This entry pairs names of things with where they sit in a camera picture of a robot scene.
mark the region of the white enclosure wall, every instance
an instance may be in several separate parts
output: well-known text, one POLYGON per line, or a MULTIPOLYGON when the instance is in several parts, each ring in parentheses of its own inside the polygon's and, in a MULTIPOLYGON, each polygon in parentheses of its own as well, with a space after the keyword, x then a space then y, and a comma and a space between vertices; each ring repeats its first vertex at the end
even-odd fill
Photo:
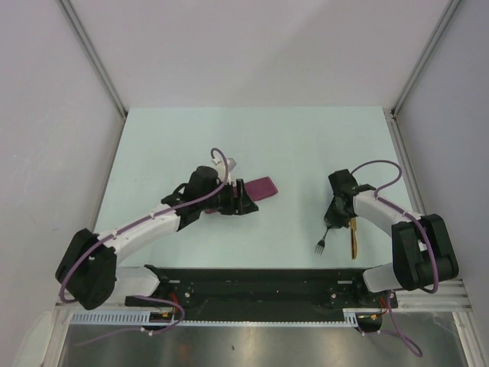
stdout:
POLYGON ((54 271, 91 226, 121 117, 53 0, 0 11, 0 365, 53 308, 54 271))
POLYGON ((73 0, 126 107, 391 107, 448 0, 73 0))
POLYGON ((489 2, 462 4, 399 116, 428 211, 442 215, 489 341, 489 2))

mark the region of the white table surface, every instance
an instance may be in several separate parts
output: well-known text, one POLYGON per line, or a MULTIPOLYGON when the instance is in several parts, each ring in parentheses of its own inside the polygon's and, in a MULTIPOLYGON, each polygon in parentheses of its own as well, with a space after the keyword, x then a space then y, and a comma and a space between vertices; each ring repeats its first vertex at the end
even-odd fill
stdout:
MULTIPOLYGON (((358 219, 358 258, 347 229, 330 231, 322 256, 331 198, 328 175, 396 155, 380 107, 132 109, 102 202, 96 230, 113 229, 149 210, 221 148, 238 165, 233 177, 270 176, 279 193, 247 216, 202 214, 123 262, 172 268, 366 268, 392 259, 390 238, 358 219)), ((355 176, 376 187, 396 171, 374 164, 355 176)), ((401 181, 384 195, 410 209, 401 181)))

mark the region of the pink object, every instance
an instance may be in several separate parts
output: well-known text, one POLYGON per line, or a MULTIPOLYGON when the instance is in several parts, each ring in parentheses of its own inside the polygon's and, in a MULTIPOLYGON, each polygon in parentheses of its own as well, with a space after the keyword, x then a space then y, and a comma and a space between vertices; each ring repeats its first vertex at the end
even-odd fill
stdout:
MULTIPOLYGON (((257 180, 249 181, 244 184, 244 188, 254 202, 267 199, 278 193, 277 187, 269 177, 262 177, 257 180)), ((216 210, 212 209, 204 210, 205 214, 212 214, 215 212, 216 210)))

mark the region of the fork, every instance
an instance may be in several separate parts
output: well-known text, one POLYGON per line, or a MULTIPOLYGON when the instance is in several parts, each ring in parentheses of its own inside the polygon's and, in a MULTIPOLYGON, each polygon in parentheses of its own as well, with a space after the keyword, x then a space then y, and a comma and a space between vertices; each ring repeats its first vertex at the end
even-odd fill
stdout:
POLYGON ((326 233, 324 236, 319 240, 318 244, 316 245, 316 250, 314 251, 318 255, 322 255, 322 252, 324 251, 324 248, 326 246, 326 235, 328 234, 328 231, 331 229, 331 226, 326 227, 326 233))

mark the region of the red wire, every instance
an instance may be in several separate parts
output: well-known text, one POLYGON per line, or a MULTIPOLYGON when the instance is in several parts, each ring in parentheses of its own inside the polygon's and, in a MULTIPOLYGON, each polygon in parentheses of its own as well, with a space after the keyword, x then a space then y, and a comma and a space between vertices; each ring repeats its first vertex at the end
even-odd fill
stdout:
MULTIPOLYGON (((176 298, 175 293, 170 293, 170 297, 171 297, 171 299, 173 300, 173 302, 175 302, 176 304, 179 304, 179 303, 178 303, 178 300, 177 300, 177 298, 176 298)), ((175 314, 175 313, 176 313, 176 307, 174 307, 174 308, 173 308, 173 314, 175 314)))
POLYGON ((382 308, 385 308, 385 311, 383 313, 381 313, 381 316, 382 316, 382 315, 385 315, 389 309, 387 307, 386 301, 382 297, 379 297, 379 301, 381 302, 382 308))

